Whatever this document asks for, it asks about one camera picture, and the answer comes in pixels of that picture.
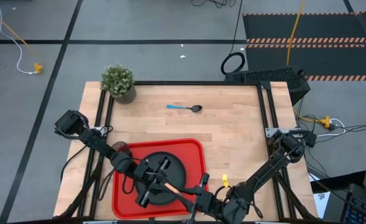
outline concrete floor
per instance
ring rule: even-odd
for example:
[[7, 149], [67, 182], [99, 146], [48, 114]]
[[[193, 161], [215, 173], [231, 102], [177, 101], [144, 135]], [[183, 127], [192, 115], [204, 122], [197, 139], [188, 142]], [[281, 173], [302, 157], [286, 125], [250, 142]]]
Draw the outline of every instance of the concrete floor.
[[[300, 0], [244, 0], [244, 12], [296, 12]], [[350, 0], [355, 11], [366, 1]], [[24, 39], [62, 40], [76, 0], [0, 0], [4, 20]], [[239, 4], [216, 9], [189, 0], [84, 0], [73, 40], [232, 39]], [[307, 0], [305, 12], [346, 12], [343, 0]], [[245, 39], [242, 20], [237, 39]], [[18, 49], [0, 45], [0, 214], [34, 125], [60, 45], [32, 45], [45, 61], [41, 75], [16, 70]], [[105, 65], [125, 64], [136, 80], [223, 80], [219, 64], [230, 50], [224, 44], [69, 45], [45, 111], [9, 222], [51, 218], [59, 176], [70, 142], [53, 133], [54, 122], [78, 109], [84, 84], [99, 80]], [[243, 45], [236, 45], [234, 51]], [[21, 68], [33, 70], [27, 54]], [[236, 67], [238, 62], [228, 66]], [[366, 123], [366, 82], [310, 82], [302, 114], [329, 115], [344, 124]], [[330, 176], [364, 170], [366, 132], [346, 134], [317, 145], [313, 155]], [[308, 162], [319, 165], [311, 158]]]

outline white cable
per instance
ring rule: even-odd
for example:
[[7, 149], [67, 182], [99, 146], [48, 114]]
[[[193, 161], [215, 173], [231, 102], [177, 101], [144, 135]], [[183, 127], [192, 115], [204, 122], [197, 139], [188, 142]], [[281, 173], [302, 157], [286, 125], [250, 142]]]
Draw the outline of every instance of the white cable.
[[3, 22], [3, 16], [2, 16], [2, 10], [1, 10], [1, 6], [0, 6], [0, 18], [1, 18], [1, 24], [0, 24], [0, 31], [1, 31], [1, 34], [5, 37], [7, 37], [8, 39], [11, 39], [16, 45], [17, 47], [20, 49], [20, 58], [19, 60], [17, 61], [17, 69], [18, 71], [22, 72], [22, 73], [25, 73], [25, 74], [29, 74], [29, 75], [33, 75], [33, 74], [36, 74], [37, 72], [25, 72], [25, 71], [22, 71], [19, 67], [20, 67], [20, 61], [21, 61], [21, 58], [22, 58], [22, 49], [20, 47], [20, 45], [12, 38], [12, 37], [9, 37], [8, 35], [4, 34], [3, 31], [2, 31], [2, 22]]
[[330, 119], [330, 122], [332, 123], [332, 121], [337, 121], [337, 122], [339, 122], [342, 125], [343, 133], [339, 133], [339, 134], [319, 134], [319, 135], [317, 135], [317, 137], [323, 137], [323, 136], [339, 136], [341, 134], [345, 134], [345, 126], [344, 126], [343, 122], [339, 121], [336, 118], [331, 118]]

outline keyboard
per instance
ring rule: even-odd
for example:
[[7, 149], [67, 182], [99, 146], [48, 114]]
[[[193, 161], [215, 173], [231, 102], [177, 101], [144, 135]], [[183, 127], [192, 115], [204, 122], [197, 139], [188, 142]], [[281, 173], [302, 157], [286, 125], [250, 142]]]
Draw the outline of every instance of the keyboard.
[[341, 221], [343, 223], [366, 224], [366, 190], [357, 185], [351, 186], [346, 200], [351, 204], [345, 205]]

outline potted plant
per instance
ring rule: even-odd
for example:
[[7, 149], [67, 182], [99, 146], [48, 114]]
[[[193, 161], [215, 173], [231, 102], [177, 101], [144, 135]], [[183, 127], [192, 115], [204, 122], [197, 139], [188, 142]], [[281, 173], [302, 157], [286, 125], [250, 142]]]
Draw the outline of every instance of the potted plant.
[[110, 65], [101, 77], [101, 89], [109, 91], [118, 103], [125, 105], [133, 102], [136, 91], [132, 71], [122, 65]]

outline plant pot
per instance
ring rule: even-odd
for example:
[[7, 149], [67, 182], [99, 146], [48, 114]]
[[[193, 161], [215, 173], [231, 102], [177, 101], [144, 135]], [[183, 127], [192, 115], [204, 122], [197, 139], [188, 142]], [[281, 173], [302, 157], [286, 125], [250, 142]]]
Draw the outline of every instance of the plant pot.
[[136, 95], [137, 95], [137, 92], [135, 91], [134, 85], [132, 85], [129, 88], [129, 90], [126, 93], [124, 93], [121, 97], [114, 98], [114, 99], [118, 103], [126, 105], [129, 103], [132, 103], [134, 101]]

